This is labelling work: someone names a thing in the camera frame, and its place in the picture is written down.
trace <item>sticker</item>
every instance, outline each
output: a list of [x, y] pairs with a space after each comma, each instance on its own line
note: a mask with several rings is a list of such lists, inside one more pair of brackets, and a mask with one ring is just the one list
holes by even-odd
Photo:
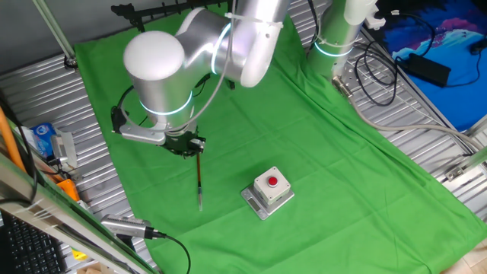
[[49, 129], [47, 128], [47, 126], [41, 125], [37, 127], [36, 132], [39, 135], [44, 135], [49, 132]]

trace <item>metal panel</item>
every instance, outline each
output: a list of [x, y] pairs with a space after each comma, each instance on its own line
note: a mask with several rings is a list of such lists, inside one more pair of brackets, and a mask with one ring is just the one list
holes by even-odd
[[[315, 0], [318, 16], [329, 5], [328, 0]], [[293, 1], [289, 14], [298, 29], [301, 42], [309, 46], [314, 33], [314, 20], [307, 0]], [[360, 54], [354, 49], [353, 56]], [[51, 122], [62, 131], [72, 132], [78, 154], [78, 172], [82, 180], [77, 182], [81, 198], [90, 205], [98, 218], [105, 214], [133, 216], [123, 187], [120, 184], [100, 127], [94, 116], [81, 77], [77, 72], [65, 70], [63, 56], [57, 56], [35, 65], [0, 76], [0, 88], [12, 104], [14, 111], [26, 126]], [[351, 59], [348, 69], [355, 64]], [[385, 78], [387, 72], [378, 64], [374, 74]], [[349, 84], [356, 85], [355, 76], [348, 71]], [[386, 100], [390, 88], [375, 84], [364, 77], [364, 85], [377, 100]], [[389, 107], [378, 107], [369, 102], [360, 88], [353, 88], [355, 99], [367, 117], [376, 123], [389, 126], [412, 123], [439, 123], [441, 115], [431, 102], [419, 98], [404, 81], [401, 81], [395, 102]], [[467, 172], [449, 182], [446, 171], [464, 159], [465, 151], [449, 135], [430, 130], [409, 132], [382, 132], [394, 145], [443, 183], [458, 199], [464, 202], [484, 221], [487, 219], [487, 180], [480, 168]], [[487, 130], [477, 133], [477, 139], [487, 145]], [[134, 240], [138, 254], [155, 266], [143, 240]], [[71, 272], [82, 267], [72, 258], [69, 247], [62, 245], [63, 254]]]

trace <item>green backdrop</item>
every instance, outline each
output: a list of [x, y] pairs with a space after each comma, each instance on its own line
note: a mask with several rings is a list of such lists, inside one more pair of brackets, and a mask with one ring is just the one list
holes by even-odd
[[[186, 14], [146, 28], [174, 34]], [[195, 158], [111, 132], [110, 108], [131, 85], [123, 50], [137, 34], [77, 45], [76, 55], [135, 217], [182, 241], [192, 273], [437, 273], [487, 236], [481, 220], [309, 69], [290, 18], [262, 82], [225, 85], [198, 121], [208, 139], [200, 212]], [[217, 80], [195, 98], [197, 107]], [[136, 93], [126, 109], [135, 121], [145, 117]], [[240, 191], [272, 166], [295, 197], [261, 221]], [[186, 271], [175, 243], [146, 243], [165, 273]]]

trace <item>metal pipe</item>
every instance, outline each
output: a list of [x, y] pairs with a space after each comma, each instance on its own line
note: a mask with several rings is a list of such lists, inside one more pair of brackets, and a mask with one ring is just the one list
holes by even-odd
[[69, 43], [68, 39], [62, 32], [61, 27], [59, 26], [58, 22], [54, 18], [53, 13], [51, 13], [49, 7], [46, 4], [45, 0], [32, 0], [32, 2], [36, 5], [37, 10], [39, 11], [40, 15], [43, 17], [44, 21], [47, 24], [47, 27], [51, 30], [56, 41], [58, 41], [59, 46], [61, 46], [62, 51], [68, 57], [68, 61], [70, 65], [76, 65], [76, 55], [75, 51], [73, 50], [71, 44]]

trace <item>blue led ring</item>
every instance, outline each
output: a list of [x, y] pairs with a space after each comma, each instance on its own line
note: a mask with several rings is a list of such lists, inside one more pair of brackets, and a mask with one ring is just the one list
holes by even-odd
[[181, 110], [183, 110], [185, 107], [188, 106], [189, 102], [191, 101], [191, 98], [193, 97], [193, 91], [191, 91], [191, 93], [189, 93], [189, 98], [188, 98], [188, 101], [180, 108], [178, 108], [177, 110], [173, 110], [173, 111], [170, 111], [170, 112], [167, 112], [167, 113], [160, 113], [158, 111], [153, 111], [153, 110], [149, 110], [148, 107], [144, 106], [144, 104], [142, 102], [140, 102], [140, 104], [145, 108], [145, 110], [147, 110], [148, 112], [150, 113], [153, 113], [155, 115], [163, 115], [163, 116], [168, 116], [168, 115], [172, 115], [172, 114], [175, 114], [175, 113], [178, 113], [180, 112]]

